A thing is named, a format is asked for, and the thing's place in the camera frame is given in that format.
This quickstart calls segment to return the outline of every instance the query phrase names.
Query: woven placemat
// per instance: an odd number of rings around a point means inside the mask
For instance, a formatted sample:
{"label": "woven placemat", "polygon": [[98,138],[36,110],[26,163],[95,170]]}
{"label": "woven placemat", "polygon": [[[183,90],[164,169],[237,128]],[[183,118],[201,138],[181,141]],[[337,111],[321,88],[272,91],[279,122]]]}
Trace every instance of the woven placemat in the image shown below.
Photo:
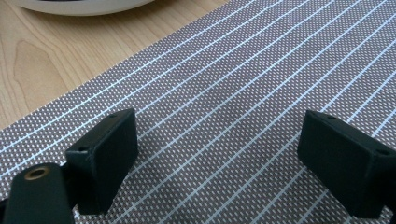
{"label": "woven placemat", "polygon": [[296,148],[306,109],[396,148],[395,17],[392,0],[232,0],[0,132],[1,199],[133,107],[134,168],[107,215],[77,223],[364,222]]}

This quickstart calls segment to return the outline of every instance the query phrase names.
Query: wooden table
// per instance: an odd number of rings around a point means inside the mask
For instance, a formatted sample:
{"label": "wooden table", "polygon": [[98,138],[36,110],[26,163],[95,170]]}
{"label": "wooden table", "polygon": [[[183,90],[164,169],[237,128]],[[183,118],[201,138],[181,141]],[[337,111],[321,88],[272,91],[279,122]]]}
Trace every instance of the wooden table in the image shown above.
{"label": "wooden table", "polygon": [[228,0],[156,0],[65,17],[0,0],[0,130]]}

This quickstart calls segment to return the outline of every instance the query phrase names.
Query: white bowl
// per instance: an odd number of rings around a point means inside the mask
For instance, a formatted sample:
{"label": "white bowl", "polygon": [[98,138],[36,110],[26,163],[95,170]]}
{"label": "white bowl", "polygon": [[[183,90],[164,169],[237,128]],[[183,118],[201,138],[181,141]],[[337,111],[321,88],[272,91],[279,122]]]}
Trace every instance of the white bowl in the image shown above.
{"label": "white bowl", "polygon": [[153,0],[9,0],[34,11],[67,16],[95,16],[139,7]]}

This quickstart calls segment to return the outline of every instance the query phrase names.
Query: screw hole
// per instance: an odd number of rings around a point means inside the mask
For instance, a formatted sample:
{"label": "screw hole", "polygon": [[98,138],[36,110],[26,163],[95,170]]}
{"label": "screw hole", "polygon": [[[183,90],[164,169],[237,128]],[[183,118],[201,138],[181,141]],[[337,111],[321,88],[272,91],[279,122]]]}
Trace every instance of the screw hole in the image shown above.
{"label": "screw hole", "polygon": [[47,166],[41,166],[38,168],[35,168],[34,170],[29,171],[25,175],[26,180],[36,180],[39,179],[45,175],[47,175],[50,172],[50,169]]}
{"label": "screw hole", "polygon": [[376,149],[375,150],[376,152],[378,152],[379,154],[381,154],[381,155],[384,155],[384,156],[388,156],[390,153],[389,153],[389,151],[387,151],[387,150],[385,150],[385,149]]}
{"label": "screw hole", "polygon": [[79,147],[78,151],[88,151],[89,147]]}

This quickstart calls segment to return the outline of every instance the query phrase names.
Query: gray placemat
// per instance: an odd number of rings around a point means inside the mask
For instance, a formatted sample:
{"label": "gray placemat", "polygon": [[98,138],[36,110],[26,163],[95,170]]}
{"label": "gray placemat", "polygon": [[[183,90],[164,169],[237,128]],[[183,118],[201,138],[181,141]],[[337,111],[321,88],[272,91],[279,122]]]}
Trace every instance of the gray placemat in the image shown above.
{"label": "gray placemat", "polygon": [[306,109],[396,148],[395,17],[392,0],[233,0],[0,132],[0,196],[134,107],[134,168],[107,215],[77,222],[362,222],[296,148]]}

